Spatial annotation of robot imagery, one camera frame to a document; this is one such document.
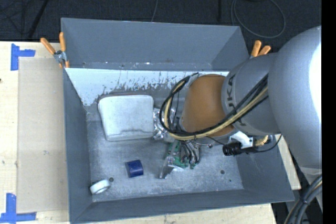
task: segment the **blue tape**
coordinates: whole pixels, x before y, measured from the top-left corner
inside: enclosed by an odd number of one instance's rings
[[[6,194],[6,212],[1,213],[0,223],[16,224],[17,221],[32,221],[36,219],[36,212],[27,214],[16,213],[16,196],[11,193]]]
[[[18,70],[19,69],[19,57],[34,57],[34,50],[20,50],[20,47],[12,43],[12,55],[11,55],[11,63],[10,70]]]

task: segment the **white tape roll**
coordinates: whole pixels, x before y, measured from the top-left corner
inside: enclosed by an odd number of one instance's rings
[[[97,183],[94,183],[91,187],[90,187],[90,191],[92,194],[99,194],[102,193],[106,190],[108,190],[111,187],[110,182],[107,179],[101,180]]]

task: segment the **bin floor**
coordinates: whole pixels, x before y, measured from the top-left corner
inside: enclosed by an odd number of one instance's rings
[[[94,195],[93,201],[243,189],[235,157],[224,156],[221,145],[202,146],[201,162],[194,169],[177,167],[159,179],[169,143],[152,138],[107,141],[97,106],[86,110],[91,180],[113,178],[111,188]],[[144,174],[129,178],[125,163],[137,159]]]

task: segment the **gray bin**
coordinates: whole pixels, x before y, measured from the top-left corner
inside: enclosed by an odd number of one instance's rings
[[[160,107],[178,76],[226,74],[249,58],[239,27],[62,18],[61,30],[71,66],[64,70],[64,96],[72,223],[294,200],[277,147],[233,157],[215,145],[203,150],[193,170],[175,169],[158,179],[168,144],[104,137],[99,95],[150,94]],[[128,72],[152,80],[145,87],[116,77]],[[128,178],[124,164],[135,159],[144,175]],[[109,190],[91,194],[92,183],[110,177]]]

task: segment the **clamp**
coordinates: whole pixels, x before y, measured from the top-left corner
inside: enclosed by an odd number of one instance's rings
[[[261,49],[261,41],[256,40],[254,42],[254,46],[253,46],[250,58],[267,54],[271,50],[271,46],[266,45],[264,48],[262,48],[261,50],[260,49]]]
[[[67,54],[66,54],[66,45],[65,45],[65,39],[64,39],[64,33],[59,33],[59,43],[61,45],[61,50],[56,51],[53,46],[49,43],[47,39],[44,37],[40,39],[41,43],[46,47],[48,52],[50,52],[56,61],[59,63],[59,67],[62,68],[63,64],[65,67],[70,67],[70,62],[68,60]]]

